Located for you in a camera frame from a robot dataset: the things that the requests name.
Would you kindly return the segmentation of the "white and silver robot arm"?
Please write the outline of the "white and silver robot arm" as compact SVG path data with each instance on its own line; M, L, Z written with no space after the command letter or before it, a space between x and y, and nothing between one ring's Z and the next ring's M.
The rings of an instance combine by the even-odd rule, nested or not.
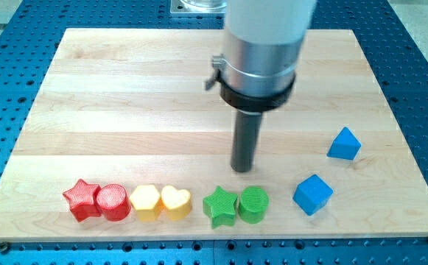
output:
M230 106L261 113L284 104L317 0L229 0L222 49L206 89L221 85Z

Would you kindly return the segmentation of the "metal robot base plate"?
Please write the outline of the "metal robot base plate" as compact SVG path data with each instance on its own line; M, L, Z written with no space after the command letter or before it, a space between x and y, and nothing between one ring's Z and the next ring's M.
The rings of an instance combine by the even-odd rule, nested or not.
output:
M224 13L226 0L171 0L170 12L174 14Z

